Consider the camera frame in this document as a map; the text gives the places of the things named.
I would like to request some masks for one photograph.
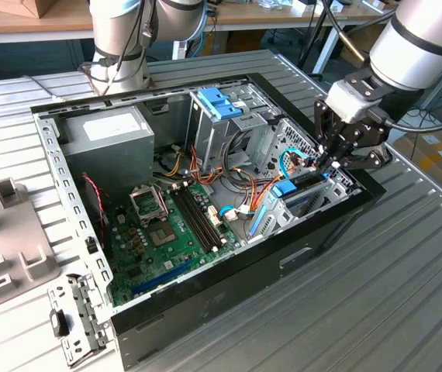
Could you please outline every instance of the metal table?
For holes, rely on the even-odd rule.
[[[268,51],[151,64],[159,86],[260,72],[305,114],[319,89]],[[38,77],[88,97],[79,73]],[[28,108],[50,98],[0,81],[0,178],[24,183],[64,274],[81,265]],[[383,199],[329,252],[141,363],[167,370],[442,370],[442,190],[401,157],[372,172]],[[65,370],[47,285],[0,305],[0,370]],[[79,367],[120,370],[112,347]]]

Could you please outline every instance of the robotic arm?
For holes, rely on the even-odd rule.
[[[396,122],[442,75],[442,2],[403,0],[366,65],[315,104],[321,170],[379,168],[392,159],[384,145],[390,129],[402,130]],[[357,155],[361,148],[368,152]]]
[[[90,0],[95,55],[84,72],[95,90],[105,95],[146,88],[147,48],[200,36],[206,6],[206,0]]]

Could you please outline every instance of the workbench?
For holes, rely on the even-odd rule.
[[[259,72],[309,117],[324,95],[269,51],[150,64],[157,86]],[[37,77],[66,99],[92,96],[75,72]],[[23,183],[62,274],[82,265],[29,107],[50,103],[24,78],[0,81],[0,179]],[[442,370],[442,189],[409,161],[371,175],[386,189],[318,259],[205,324],[135,370]],[[47,287],[0,305],[0,371],[66,370]],[[120,370],[111,346],[77,370]]]
[[[381,14],[354,0],[336,14],[338,23],[344,27],[359,25],[380,17]],[[315,16],[313,25],[319,16]],[[216,32],[242,29],[287,29],[308,27],[311,12],[301,12],[293,7],[284,6],[280,10],[268,10],[256,2],[236,4],[223,2],[217,6]],[[212,20],[208,19],[205,31],[213,29]],[[0,43],[21,43],[27,41],[74,40],[93,38],[92,17],[86,0],[58,0],[42,19],[33,19],[20,15],[0,12]],[[226,43],[226,35],[216,37],[217,43]],[[313,73],[323,72],[333,48],[337,44],[338,34],[332,29]],[[173,59],[185,58],[186,43],[175,41]]]

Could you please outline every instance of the green circuit board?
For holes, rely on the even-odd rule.
[[[194,197],[202,197],[205,206],[211,205],[200,184],[190,185],[188,189]],[[157,207],[151,195],[142,197],[138,202],[140,213],[143,210],[151,212]],[[129,199],[123,201],[119,208],[106,213],[111,227],[108,230],[111,235],[108,249],[112,250],[109,254],[107,249],[106,256],[114,274],[111,292],[115,305],[122,305],[140,293],[155,289],[158,285],[225,256],[240,246],[224,222],[217,228],[212,227],[226,243],[217,252],[206,253],[168,191],[164,193],[164,202],[169,211],[167,221],[156,219],[150,221],[148,226],[140,224]],[[137,288],[145,289],[137,293]]]

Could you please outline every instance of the red cable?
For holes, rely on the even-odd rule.
[[[104,248],[104,208],[102,207],[102,199],[100,199],[100,191],[98,190],[95,182],[92,181],[89,176],[81,176],[81,178],[86,180],[93,187],[95,194],[97,195],[98,209],[100,211],[101,246]]]

